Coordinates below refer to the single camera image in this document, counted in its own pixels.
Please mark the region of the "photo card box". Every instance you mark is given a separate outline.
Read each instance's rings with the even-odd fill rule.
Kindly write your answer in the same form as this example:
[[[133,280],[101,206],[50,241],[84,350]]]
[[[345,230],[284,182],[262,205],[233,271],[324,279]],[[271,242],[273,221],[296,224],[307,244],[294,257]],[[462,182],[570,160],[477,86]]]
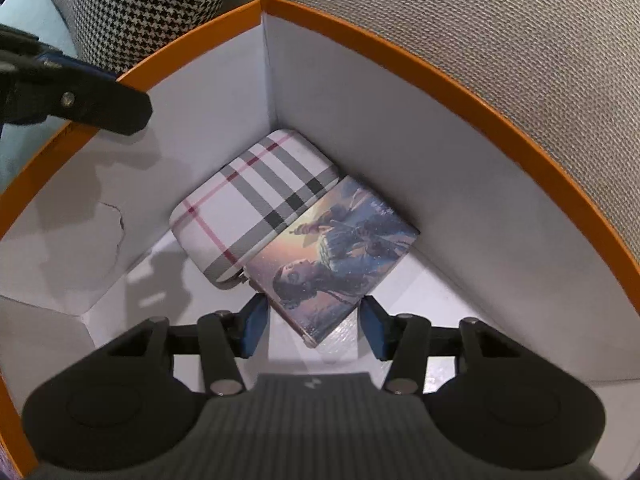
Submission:
[[[352,177],[244,266],[270,306],[317,347],[408,254],[420,231]]]

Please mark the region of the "plaid glasses case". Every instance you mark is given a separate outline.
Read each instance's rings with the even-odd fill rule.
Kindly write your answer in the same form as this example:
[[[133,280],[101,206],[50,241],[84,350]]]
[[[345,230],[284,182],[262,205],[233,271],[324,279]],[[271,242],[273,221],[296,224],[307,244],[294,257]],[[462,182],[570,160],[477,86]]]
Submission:
[[[341,177],[334,162],[299,132],[279,129],[178,203],[169,226],[205,277],[222,285]]]

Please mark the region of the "light blue cushion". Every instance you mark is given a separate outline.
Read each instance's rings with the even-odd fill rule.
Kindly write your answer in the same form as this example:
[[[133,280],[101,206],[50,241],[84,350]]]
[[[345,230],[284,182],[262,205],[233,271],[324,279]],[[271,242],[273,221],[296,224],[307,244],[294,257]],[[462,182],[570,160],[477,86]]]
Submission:
[[[66,55],[76,56],[70,33],[52,0],[6,0],[1,5],[1,23],[29,32]],[[3,127],[0,144],[1,191],[64,124],[64,119],[48,117],[40,124]]]

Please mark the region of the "houndstooth cushion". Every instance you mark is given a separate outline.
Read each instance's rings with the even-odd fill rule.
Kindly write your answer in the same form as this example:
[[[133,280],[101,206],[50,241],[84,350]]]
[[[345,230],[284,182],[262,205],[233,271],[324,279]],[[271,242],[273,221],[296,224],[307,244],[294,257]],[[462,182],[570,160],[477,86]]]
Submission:
[[[210,21],[224,0],[52,0],[79,58],[115,74],[130,70]]]

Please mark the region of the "orange storage box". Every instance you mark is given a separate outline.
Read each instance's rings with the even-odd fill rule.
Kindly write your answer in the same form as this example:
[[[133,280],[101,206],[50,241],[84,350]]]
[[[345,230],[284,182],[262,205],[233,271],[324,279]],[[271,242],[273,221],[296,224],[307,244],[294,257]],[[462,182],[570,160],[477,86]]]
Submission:
[[[254,0],[66,118],[1,196],[1,447],[25,479],[595,479],[639,266],[434,67]]]

